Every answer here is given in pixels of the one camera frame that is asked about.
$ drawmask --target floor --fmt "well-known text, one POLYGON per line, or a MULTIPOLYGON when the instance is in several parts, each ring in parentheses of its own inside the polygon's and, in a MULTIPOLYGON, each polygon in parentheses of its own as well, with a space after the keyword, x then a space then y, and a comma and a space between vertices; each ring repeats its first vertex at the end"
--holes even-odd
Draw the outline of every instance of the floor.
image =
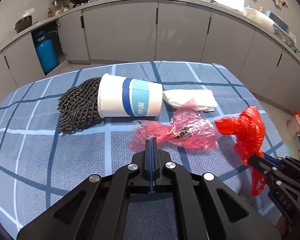
POLYGON ((67 73, 67 72, 76 71, 76 70, 85 69, 85 68, 99 67, 99 66, 103 66, 103 64, 91 64, 91 65, 75 65, 75 64, 72 64, 72 65, 69 65, 66 68, 64 68, 58 74, 67 73))
MULTIPOLYGON (((62 74, 66 72, 76 71, 80 69, 85 68, 91 68, 96 66, 102 66, 102 64, 91 64, 91 65, 68 65, 66 68, 64 68, 60 73, 62 74)), ((291 136, 288 133, 288 130, 286 129, 287 122, 291 120, 291 115, 275 108, 274 106, 271 106, 267 103, 264 103, 262 101, 259 101, 263 109, 267 112, 269 115, 271 121, 274 123, 275 127, 277 128, 281 138, 283 141, 286 141, 289 143, 289 145, 292 147, 295 158, 300 158, 300 143, 298 138, 293 140, 291 136)))
POLYGON ((263 109, 267 112, 268 116, 270 117, 271 121, 274 123, 274 126, 277 128, 281 139, 289 143, 289 145, 293 149, 293 153, 295 158, 300 159, 300 143, 299 139, 296 138, 295 140, 292 139, 288 130, 286 128, 287 122, 291 120, 292 116, 271 106, 265 102, 259 101, 263 109))

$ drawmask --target metal screw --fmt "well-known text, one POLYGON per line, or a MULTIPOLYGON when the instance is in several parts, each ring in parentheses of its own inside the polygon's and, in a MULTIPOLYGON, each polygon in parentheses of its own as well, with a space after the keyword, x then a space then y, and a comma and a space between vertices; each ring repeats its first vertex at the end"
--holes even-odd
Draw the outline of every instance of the metal screw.
POLYGON ((167 167, 168 169, 173 169, 173 168, 175 168, 175 166, 176 166, 176 164, 173 163, 173 162, 167 162, 167 163, 166 163, 166 167, 167 167))
POLYGON ((134 164, 134 163, 131 163, 128 165, 128 169, 131 170, 131 171, 134 171, 138 168, 138 165, 134 164))
POLYGON ((91 175, 91 176, 89 177, 89 181, 90 181, 90 182, 98 182, 99 179, 100 179, 100 177, 99 177, 98 175, 91 175))
POLYGON ((214 175, 210 172, 207 172, 203 175, 205 180, 213 180, 214 179, 214 175))

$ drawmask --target pink plastic wrapper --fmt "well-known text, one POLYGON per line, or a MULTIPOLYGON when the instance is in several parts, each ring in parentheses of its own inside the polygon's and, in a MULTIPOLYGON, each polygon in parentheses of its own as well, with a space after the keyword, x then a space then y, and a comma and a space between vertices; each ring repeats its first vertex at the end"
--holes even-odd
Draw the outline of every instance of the pink plastic wrapper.
POLYGON ((218 132, 213 125, 201 117, 202 112, 193 110, 194 99, 179 107, 171 118, 171 125, 156 121, 137 120, 136 133, 128 144, 134 151, 144 151, 146 139, 157 138, 159 146, 165 141, 197 150, 218 148, 218 132))

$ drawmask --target blue plaid tablecloth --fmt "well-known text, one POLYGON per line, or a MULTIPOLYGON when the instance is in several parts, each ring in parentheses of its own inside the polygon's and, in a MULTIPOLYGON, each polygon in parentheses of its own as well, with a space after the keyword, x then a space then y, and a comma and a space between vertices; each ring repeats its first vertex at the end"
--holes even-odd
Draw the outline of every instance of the blue plaid tablecloth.
MULTIPOLYGON (((225 67, 191 62, 139 62, 108 65, 64 73, 34 82, 9 94, 0 107, 0 222, 16 238, 18 231, 58 201, 89 175, 106 176, 130 163, 127 146, 133 134, 132 117, 105 118, 96 126, 74 134, 59 134, 58 98, 70 87, 104 73, 158 82, 164 90, 210 89, 219 105, 203 113, 213 122, 238 116, 255 105, 266 126, 262 150, 286 156, 278 131, 255 97, 225 67)), ((160 115, 150 117, 167 124, 173 108, 163 103, 160 115)), ((234 152, 234 136, 221 136, 220 148, 198 151, 165 143, 172 161, 190 172, 210 171, 275 224, 279 210, 267 197, 268 189, 252 197, 251 173, 234 152)), ((124 239, 176 239, 171 198, 130 203, 124 239)))

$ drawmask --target cabinet handle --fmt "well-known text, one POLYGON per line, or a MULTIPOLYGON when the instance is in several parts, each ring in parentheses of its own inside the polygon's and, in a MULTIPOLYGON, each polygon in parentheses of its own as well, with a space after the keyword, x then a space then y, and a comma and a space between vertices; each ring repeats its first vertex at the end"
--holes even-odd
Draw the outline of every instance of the cabinet handle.
POLYGON ((83 16, 80 16, 80 20, 81 20, 81 28, 84 29, 84 21, 83 21, 83 16))
POLYGON ((4 56, 4 59, 5 59, 6 63, 7 63, 8 69, 10 69, 6 56, 5 55, 3 55, 3 56, 4 56))
POLYGON ((155 16, 155 24, 158 24, 158 8, 157 8, 156 16, 155 16))
POLYGON ((281 57, 282 57, 282 53, 281 53, 281 55, 280 55, 279 61, 278 61, 278 63, 277 63, 277 66, 279 66, 279 63, 280 63, 281 57))
POLYGON ((211 17, 209 19, 209 24, 208 24, 208 31, 207 31, 207 34, 209 33, 209 30, 210 30, 210 23, 211 23, 211 17))

